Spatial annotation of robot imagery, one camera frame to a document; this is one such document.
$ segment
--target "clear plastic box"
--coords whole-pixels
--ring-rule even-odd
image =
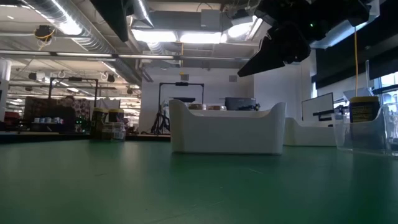
[[[349,114],[334,114],[333,127],[338,149],[398,156],[398,112],[383,105],[375,120],[350,123]]]

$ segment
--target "pillar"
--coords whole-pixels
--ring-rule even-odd
[[[0,59],[0,121],[4,121],[4,115],[6,113],[6,99],[10,74],[11,61]]]

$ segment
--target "green floor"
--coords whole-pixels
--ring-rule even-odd
[[[398,223],[398,160],[333,148],[172,154],[167,142],[0,145],[0,223]]]

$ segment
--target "whiteboard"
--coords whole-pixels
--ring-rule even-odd
[[[305,100],[301,104],[303,121],[318,121],[314,113],[333,110],[333,93],[328,93],[314,99]]]

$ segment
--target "table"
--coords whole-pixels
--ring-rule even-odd
[[[169,142],[0,145],[0,223],[398,223],[398,161],[332,147],[172,154]]]

